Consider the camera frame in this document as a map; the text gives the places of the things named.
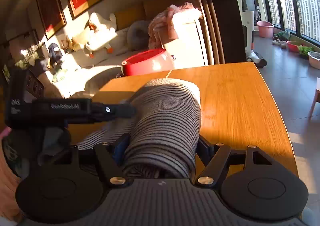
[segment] white cordless vacuum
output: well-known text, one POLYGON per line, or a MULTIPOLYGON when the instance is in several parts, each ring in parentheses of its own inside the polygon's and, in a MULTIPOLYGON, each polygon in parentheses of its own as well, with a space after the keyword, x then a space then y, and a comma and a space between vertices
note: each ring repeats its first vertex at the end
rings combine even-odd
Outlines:
POLYGON ((254 12, 252 10, 245 10, 244 0, 241 0, 241 3, 246 60, 247 62, 254 62, 256 67, 264 67, 267 65, 267 61, 257 52, 253 51, 254 12))

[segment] black device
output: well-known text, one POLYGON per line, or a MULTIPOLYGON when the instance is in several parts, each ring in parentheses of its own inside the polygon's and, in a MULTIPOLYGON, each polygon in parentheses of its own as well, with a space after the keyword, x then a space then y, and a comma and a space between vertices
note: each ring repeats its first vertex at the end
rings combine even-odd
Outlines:
MULTIPOLYGON (((134 113, 130 105, 87 99, 30 100, 41 96, 43 87, 29 75, 19 71, 11 79, 20 81, 20 88, 11 84, 6 112, 14 132, 28 134, 27 125, 37 127, 37 122, 96 122, 134 113)), ((45 165, 35 166, 16 191, 27 217, 19 225, 305 225, 299 216, 308 200, 307 187, 257 146, 234 150, 199 136, 196 153, 205 169, 193 182, 128 178, 120 166, 129 143, 125 133, 115 143, 103 142, 93 149, 68 146, 45 165), (231 165, 241 164, 242 171, 227 177, 231 165), (95 167, 97 175, 86 172, 86 166, 95 167)))

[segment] metal bolt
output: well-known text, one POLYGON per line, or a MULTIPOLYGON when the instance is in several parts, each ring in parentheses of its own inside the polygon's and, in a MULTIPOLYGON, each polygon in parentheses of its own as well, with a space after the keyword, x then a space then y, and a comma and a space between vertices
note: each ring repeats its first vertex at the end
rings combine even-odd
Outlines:
POLYGON ((200 184, 212 184, 213 183, 213 178, 208 177, 208 176, 201 176, 198 178, 198 182, 200 184))
POLYGON ((125 179, 123 177, 120 176, 115 176, 113 178, 110 179, 110 183, 112 184, 124 184, 125 183, 125 179))

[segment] tiled floor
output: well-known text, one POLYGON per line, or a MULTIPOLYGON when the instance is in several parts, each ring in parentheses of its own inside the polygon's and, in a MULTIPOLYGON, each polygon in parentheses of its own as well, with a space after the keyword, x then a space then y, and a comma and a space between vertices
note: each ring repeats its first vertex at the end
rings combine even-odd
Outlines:
POLYGON ((255 51, 268 62, 260 69, 284 119, 296 157, 299 177, 309 190, 307 207, 320 224, 320 103, 308 113, 320 70, 309 61, 272 45, 271 39, 254 38, 255 51))

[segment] gray ribbed surface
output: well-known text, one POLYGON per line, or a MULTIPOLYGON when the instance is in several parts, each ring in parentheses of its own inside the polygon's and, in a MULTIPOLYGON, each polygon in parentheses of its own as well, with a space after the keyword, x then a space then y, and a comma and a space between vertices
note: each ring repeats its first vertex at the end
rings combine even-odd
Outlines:
MULTIPOLYGON (((25 220, 19 225, 49 224, 25 220)), ((135 179, 134 183, 125 189, 112 190, 93 213, 60 225, 305 226, 297 218, 281 223, 246 220, 223 206, 214 191, 197 188, 188 179, 135 179)))
POLYGON ((132 119, 116 119, 92 133, 79 149, 101 142, 114 142, 131 134, 124 155, 127 176, 157 178, 160 171, 170 177, 193 178, 201 126, 199 88, 178 79, 154 79, 128 101, 137 109, 132 119))

